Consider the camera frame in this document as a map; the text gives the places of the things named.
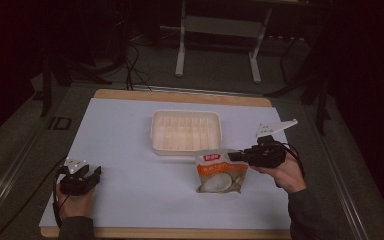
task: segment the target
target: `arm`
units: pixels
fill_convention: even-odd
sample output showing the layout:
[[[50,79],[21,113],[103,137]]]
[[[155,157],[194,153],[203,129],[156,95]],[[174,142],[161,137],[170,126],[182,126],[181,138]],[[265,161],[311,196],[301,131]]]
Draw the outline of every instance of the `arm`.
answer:
[[[322,216],[316,198],[307,189],[297,160],[289,153],[277,168],[251,168],[272,176],[288,193],[292,239],[339,239],[337,229]]]
[[[94,240],[93,220],[88,218],[95,189],[82,196],[67,196],[61,193],[57,185],[58,205],[62,225],[59,240]]]

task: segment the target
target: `white plastic tray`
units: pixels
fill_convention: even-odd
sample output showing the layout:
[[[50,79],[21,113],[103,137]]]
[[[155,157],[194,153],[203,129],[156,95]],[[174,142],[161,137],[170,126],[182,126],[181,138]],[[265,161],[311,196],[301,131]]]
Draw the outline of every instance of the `white plastic tray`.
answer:
[[[220,118],[215,112],[159,110],[151,128],[152,147],[158,155],[193,155],[217,149],[221,143]]]

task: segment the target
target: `food package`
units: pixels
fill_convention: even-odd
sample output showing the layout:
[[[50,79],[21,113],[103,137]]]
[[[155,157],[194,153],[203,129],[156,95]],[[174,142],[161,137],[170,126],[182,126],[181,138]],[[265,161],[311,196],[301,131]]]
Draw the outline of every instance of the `food package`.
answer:
[[[198,175],[201,185],[199,193],[241,192],[248,164],[232,162],[229,149],[202,150],[195,153]]]

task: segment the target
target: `floor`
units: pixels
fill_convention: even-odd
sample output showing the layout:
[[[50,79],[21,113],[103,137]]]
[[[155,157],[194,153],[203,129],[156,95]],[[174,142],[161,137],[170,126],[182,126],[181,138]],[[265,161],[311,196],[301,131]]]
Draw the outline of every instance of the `floor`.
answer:
[[[137,57],[136,70],[130,72],[136,83],[134,90],[263,97],[285,86],[279,59],[287,42],[281,39],[263,42],[258,56],[263,78],[260,85],[252,82],[244,49],[208,50],[194,42],[186,51],[183,77],[175,77],[176,39],[176,32],[168,32],[159,45],[148,44],[141,36],[131,41],[127,56],[131,62]],[[288,76],[300,67],[307,51],[300,42],[288,55]],[[108,61],[98,63],[105,65]],[[41,102],[30,99],[0,128],[0,239],[45,239],[38,224],[51,194],[50,175],[69,151],[94,92],[100,88],[125,89],[128,71],[120,68],[102,75],[112,85],[95,84],[77,73],[72,76],[70,87],[53,81],[53,107],[46,117],[39,117]],[[32,79],[37,90],[41,90],[41,79],[41,75]],[[384,239],[384,202],[335,99],[328,98],[326,135],[321,136],[314,124],[316,103],[302,105],[302,92],[300,88],[270,100],[281,119],[300,121],[299,127],[286,135],[305,159],[306,180],[315,190],[322,211],[341,229],[341,239]],[[70,118],[71,126],[67,130],[52,128],[53,117]]]

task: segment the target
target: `human hand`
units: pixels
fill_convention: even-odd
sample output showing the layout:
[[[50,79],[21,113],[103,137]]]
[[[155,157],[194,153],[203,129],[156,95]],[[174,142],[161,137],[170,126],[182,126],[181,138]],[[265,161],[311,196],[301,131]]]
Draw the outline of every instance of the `human hand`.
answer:
[[[287,153],[285,162],[277,168],[263,168],[250,166],[260,173],[267,173],[274,178],[276,183],[287,193],[294,193],[307,188],[298,161]]]
[[[92,196],[95,192],[95,188],[92,188],[85,195],[80,196],[68,196],[63,194],[61,192],[61,184],[57,184],[56,190],[61,219],[78,216],[87,217],[89,215],[90,209],[92,207]]]

